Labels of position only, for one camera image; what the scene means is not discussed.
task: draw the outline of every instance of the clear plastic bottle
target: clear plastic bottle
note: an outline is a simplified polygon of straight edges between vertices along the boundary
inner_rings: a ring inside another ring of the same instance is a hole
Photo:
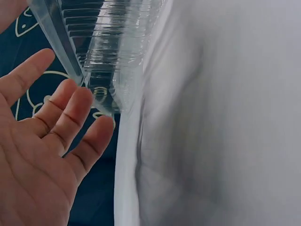
[[[65,70],[94,106],[129,110],[149,34],[166,0],[28,0]]]

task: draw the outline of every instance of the dark blue fabric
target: dark blue fabric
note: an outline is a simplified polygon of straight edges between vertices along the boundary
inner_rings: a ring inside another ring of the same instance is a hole
[[[42,30],[30,9],[0,35],[0,76],[13,70],[35,52],[50,48]],[[44,103],[44,97],[51,95],[58,84],[66,79],[65,70],[56,58],[47,72],[12,107],[18,120],[32,117]],[[91,113],[71,148],[80,141],[87,128],[100,115],[96,109]],[[115,116],[116,129],[110,145],[101,159],[92,168],[80,185],[70,213],[70,226],[113,226],[114,171],[120,117]]]

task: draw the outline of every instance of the palm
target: palm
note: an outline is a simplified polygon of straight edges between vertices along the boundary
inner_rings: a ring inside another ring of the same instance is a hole
[[[77,187],[110,141],[113,121],[100,117],[77,148],[92,94],[65,80],[33,118],[15,121],[10,106],[53,60],[42,50],[0,79],[0,226],[67,225]]]

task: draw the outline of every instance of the white cloth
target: white cloth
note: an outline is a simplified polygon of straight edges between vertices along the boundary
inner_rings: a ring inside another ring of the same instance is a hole
[[[121,122],[130,139],[142,118],[118,146],[116,226],[301,224],[300,11],[174,0]]]

